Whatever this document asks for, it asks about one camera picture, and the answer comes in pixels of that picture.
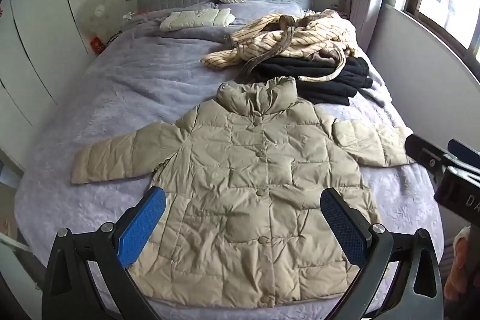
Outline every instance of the beige puffer jacket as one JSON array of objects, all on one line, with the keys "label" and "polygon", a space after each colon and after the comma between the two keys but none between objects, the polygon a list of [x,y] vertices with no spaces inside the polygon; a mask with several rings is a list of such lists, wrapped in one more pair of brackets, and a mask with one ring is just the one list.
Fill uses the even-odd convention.
[{"label": "beige puffer jacket", "polygon": [[175,124],[89,146],[73,183],[155,171],[167,207],[131,276],[147,296],[188,306],[272,307],[339,295],[349,264],[319,209],[335,187],[380,220],[359,165],[411,163],[408,128],[337,121],[297,97],[295,80],[222,84]]}]

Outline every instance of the metal screw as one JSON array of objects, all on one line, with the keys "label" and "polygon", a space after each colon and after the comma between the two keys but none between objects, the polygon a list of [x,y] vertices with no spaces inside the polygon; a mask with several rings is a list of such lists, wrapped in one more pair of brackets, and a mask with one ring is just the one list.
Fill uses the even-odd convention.
[{"label": "metal screw", "polygon": [[382,224],[374,224],[373,231],[378,234],[382,234],[383,232],[385,232],[385,227]]},{"label": "metal screw", "polygon": [[57,232],[57,236],[59,238],[64,238],[68,234],[68,229],[67,228],[60,228]]},{"label": "metal screw", "polygon": [[424,239],[428,238],[428,231],[426,229],[423,229],[423,228],[419,229],[418,234],[421,238],[424,238]]},{"label": "metal screw", "polygon": [[113,231],[113,224],[112,223],[104,223],[104,224],[102,224],[100,229],[102,230],[102,232],[111,232],[111,231]]}]

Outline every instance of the white folded cloth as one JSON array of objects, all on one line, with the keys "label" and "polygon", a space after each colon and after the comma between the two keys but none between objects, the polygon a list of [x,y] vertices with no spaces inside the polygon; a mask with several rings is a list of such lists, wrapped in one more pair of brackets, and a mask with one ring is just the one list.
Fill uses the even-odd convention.
[{"label": "white folded cloth", "polygon": [[160,25],[161,31],[178,31],[201,26],[229,26],[235,20],[229,8],[173,12]]}]

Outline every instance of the blue gripper pad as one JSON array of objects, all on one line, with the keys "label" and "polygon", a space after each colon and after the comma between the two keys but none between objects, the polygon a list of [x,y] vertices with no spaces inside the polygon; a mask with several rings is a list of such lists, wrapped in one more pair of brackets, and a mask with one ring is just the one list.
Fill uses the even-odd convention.
[{"label": "blue gripper pad", "polygon": [[360,212],[349,207],[333,188],[325,189],[320,195],[320,208],[349,262],[362,268],[371,243],[370,232],[368,229],[365,232],[367,220],[361,216],[364,222],[361,221],[355,213]]},{"label": "blue gripper pad", "polygon": [[118,240],[117,257],[123,268],[135,263],[143,247],[153,232],[153,229],[165,211],[167,198],[160,187],[153,187],[153,191],[143,198],[141,207],[130,224],[123,231]]}]

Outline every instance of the lavender fleece blanket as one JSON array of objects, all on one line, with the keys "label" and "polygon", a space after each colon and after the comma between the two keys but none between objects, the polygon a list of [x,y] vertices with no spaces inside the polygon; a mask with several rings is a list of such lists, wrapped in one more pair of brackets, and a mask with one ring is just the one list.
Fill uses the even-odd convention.
[{"label": "lavender fleece blanket", "polygon": [[[73,233],[96,230],[116,221],[135,205],[150,176],[82,186],[70,184],[73,158],[83,146],[139,129],[154,121],[173,122],[218,86],[233,79],[238,68],[215,71],[201,65],[206,53],[226,49],[225,35],[236,27],[188,28],[160,33],[164,14],[151,13],[129,22],[129,29],[100,55],[46,127],[27,167],[15,199],[18,226],[33,253],[46,265],[59,228]],[[357,94],[351,106],[322,104],[338,118],[403,125],[382,78],[371,67],[373,89]],[[362,167],[386,227],[392,232],[429,230],[438,259],[443,233],[434,190],[427,172],[417,164],[398,168]],[[92,269],[103,299],[112,309],[99,270]],[[371,309],[380,306],[390,277],[382,282]],[[338,298],[295,303],[272,309],[176,307],[150,301],[165,319],[323,319]]]}]

